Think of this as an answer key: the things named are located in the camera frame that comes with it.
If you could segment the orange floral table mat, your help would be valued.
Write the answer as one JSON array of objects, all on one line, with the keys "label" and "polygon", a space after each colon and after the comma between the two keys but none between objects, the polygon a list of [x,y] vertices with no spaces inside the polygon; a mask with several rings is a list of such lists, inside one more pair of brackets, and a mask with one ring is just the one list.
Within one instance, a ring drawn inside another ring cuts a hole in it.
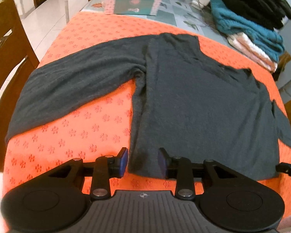
[{"label": "orange floral table mat", "polygon": [[[200,49],[223,65],[249,68],[254,77],[267,87],[270,99],[285,113],[279,91],[269,72],[242,54],[197,33],[175,26],[123,15],[79,12],[54,40],[38,68],[61,57],[106,41],[124,37],[172,33],[199,37]],[[131,97],[134,81],[129,81],[105,97],[93,100],[69,115],[45,124],[9,140],[3,171],[4,196],[14,187],[72,159],[93,162],[105,153],[116,155],[129,147],[132,117]],[[291,178],[260,181],[277,191],[285,203],[284,218],[291,216]],[[116,189],[174,190],[175,181],[145,178],[129,173],[121,179],[111,179],[111,191]]]}]

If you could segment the brown paper bag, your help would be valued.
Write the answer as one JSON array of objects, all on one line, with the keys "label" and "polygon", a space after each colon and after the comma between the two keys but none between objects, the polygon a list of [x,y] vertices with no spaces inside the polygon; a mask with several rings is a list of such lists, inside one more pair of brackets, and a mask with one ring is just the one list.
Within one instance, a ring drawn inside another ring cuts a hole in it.
[{"label": "brown paper bag", "polygon": [[276,71],[272,74],[274,81],[276,82],[280,74],[284,71],[285,66],[291,61],[291,55],[285,51],[280,57]]}]

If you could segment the teal knitted sweater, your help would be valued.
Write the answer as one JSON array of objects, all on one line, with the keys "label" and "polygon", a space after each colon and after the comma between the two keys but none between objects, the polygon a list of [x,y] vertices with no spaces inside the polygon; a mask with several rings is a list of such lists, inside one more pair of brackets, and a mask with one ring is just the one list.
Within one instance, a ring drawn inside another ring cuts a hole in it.
[{"label": "teal knitted sweater", "polygon": [[225,35],[246,34],[252,43],[262,49],[271,60],[279,61],[284,53],[283,38],[274,30],[269,30],[228,9],[222,0],[210,0],[211,14],[219,32]]}]

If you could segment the white power strip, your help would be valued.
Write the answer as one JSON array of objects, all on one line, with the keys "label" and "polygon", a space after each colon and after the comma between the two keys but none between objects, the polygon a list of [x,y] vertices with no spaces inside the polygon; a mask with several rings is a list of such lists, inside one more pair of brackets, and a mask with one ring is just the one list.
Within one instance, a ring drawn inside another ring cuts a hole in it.
[{"label": "white power strip", "polygon": [[210,0],[192,0],[191,6],[198,10],[203,10],[208,6]]}]

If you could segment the dark grey long-sleeve shirt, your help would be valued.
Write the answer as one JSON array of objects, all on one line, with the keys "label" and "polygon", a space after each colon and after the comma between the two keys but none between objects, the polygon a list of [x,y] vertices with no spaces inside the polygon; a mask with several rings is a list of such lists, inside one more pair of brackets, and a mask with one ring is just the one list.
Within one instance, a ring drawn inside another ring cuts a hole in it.
[{"label": "dark grey long-sleeve shirt", "polygon": [[249,69],[225,66],[196,36],[162,33],[104,42],[31,73],[6,140],[59,119],[134,79],[128,171],[161,178],[158,150],[213,159],[254,180],[277,176],[287,117]]}]

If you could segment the pink folded towel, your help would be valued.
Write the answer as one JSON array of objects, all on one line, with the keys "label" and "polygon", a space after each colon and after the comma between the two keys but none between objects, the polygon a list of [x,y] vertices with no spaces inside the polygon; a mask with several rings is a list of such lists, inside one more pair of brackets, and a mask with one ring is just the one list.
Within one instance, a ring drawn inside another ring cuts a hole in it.
[{"label": "pink folded towel", "polygon": [[236,50],[268,70],[270,73],[274,73],[278,68],[278,64],[270,59],[261,48],[256,46],[245,33],[240,32],[228,35],[227,41]]}]

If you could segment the black folded clothes stack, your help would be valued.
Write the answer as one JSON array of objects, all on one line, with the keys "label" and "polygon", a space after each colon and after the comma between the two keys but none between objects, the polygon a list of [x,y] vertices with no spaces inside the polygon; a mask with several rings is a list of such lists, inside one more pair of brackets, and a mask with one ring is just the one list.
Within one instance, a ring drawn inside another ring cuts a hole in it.
[{"label": "black folded clothes stack", "polygon": [[232,12],[269,30],[280,30],[282,20],[291,20],[287,0],[222,0]]}]

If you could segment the wooden chair left side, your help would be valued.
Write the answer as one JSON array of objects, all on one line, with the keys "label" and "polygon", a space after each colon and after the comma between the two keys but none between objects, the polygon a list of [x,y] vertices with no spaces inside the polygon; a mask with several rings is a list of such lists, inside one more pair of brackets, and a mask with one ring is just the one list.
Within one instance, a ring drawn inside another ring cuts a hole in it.
[{"label": "wooden chair left side", "polygon": [[39,60],[22,26],[14,0],[0,2],[0,172],[5,138],[20,92]]}]

